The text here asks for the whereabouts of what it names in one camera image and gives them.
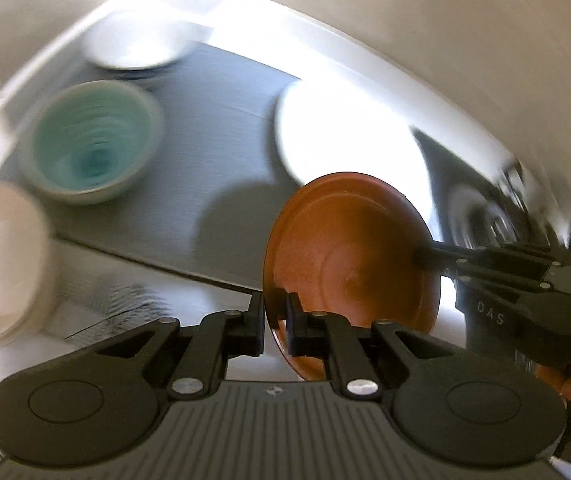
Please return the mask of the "brown ceramic plate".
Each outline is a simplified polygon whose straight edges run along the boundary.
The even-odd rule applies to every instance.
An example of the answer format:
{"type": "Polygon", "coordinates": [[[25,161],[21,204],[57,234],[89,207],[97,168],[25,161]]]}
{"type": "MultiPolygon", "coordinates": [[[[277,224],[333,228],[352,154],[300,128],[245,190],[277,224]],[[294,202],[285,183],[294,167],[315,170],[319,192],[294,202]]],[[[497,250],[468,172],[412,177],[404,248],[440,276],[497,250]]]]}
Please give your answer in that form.
{"type": "Polygon", "coordinates": [[[293,370],[305,380],[325,377],[320,360],[291,356],[290,292],[307,312],[337,313],[360,327],[393,320],[430,333],[441,278],[416,266],[413,253],[431,240],[415,206],[369,174],[328,174],[300,188],[276,219],[262,269],[268,323],[293,370]]]}

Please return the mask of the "teal glazed bowl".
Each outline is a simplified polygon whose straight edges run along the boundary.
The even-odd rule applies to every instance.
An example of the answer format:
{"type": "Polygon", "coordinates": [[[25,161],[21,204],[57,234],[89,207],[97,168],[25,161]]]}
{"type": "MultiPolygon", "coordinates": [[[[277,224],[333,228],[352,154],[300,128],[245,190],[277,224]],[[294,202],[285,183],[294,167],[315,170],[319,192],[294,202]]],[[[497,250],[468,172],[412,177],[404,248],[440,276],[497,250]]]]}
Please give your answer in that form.
{"type": "Polygon", "coordinates": [[[24,178],[41,194],[72,205],[122,195],[143,177],[164,140],[162,105],[118,80],[75,84],[58,93],[17,144],[24,178]]]}

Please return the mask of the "white stacked bowls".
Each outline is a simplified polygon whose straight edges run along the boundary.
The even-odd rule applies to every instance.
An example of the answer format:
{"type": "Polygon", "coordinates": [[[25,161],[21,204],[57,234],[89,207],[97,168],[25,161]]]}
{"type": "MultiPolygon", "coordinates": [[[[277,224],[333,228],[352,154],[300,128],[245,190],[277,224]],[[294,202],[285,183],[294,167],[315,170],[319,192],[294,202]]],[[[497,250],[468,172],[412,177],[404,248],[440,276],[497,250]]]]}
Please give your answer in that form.
{"type": "Polygon", "coordinates": [[[51,222],[22,188],[0,181],[0,345],[38,330],[58,299],[51,222]]]}

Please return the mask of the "black white patterned cloth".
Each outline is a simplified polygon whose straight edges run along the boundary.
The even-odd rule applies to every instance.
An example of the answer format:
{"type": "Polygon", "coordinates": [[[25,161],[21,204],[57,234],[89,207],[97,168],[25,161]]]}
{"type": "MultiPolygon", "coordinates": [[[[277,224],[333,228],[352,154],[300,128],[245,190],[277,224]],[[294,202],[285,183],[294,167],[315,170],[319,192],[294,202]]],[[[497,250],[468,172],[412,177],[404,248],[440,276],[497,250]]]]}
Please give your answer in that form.
{"type": "Polygon", "coordinates": [[[168,316],[167,304],[148,287],[102,278],[69,282],[43,331],[86,347],[168,316]]]}

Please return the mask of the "grey fabric mat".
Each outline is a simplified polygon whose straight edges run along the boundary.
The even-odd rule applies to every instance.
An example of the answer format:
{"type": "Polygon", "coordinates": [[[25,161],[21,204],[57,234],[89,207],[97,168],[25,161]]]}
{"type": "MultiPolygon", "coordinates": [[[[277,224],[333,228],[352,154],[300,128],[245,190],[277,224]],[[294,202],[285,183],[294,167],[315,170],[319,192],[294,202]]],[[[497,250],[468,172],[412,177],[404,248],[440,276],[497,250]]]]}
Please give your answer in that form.
{"type": "Polygon", "coordinates": [[[99,205],[41,196],[56,234],[170,272],[260,288],[271,228],[299,187],[273,134],[276,99],[294,79],[198,47],[152,89],[167,131],[150,170],[99,205]]]}

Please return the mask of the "white floral plate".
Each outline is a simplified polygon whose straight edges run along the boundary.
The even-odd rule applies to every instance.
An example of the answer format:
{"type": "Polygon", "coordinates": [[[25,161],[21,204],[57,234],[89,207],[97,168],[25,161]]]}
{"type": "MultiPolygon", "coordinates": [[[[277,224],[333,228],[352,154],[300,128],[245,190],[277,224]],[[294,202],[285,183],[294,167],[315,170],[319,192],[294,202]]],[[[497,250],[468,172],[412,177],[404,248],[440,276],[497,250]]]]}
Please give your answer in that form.
{"type": "Polygon", "coordinates": [[[292,82],[276,104],[274,138],[283,166],[302,184],[356,171],[406,194],[429,185],[409,122],[365,89],[292,82]]]}

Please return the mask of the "white plate at back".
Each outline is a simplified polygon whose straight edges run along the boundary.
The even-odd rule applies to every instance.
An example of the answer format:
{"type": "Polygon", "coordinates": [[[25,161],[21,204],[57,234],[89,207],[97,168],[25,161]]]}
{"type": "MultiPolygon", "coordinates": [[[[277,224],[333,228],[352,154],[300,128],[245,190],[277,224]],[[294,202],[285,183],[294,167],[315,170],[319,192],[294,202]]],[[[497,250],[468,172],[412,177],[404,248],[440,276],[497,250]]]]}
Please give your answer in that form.
{"type": "Polygon", "coordinates": [[[185,58],[203,36],[193,23],[112,14],[86,33],[84,55],[106,70],[151,70],[185,58]]]}

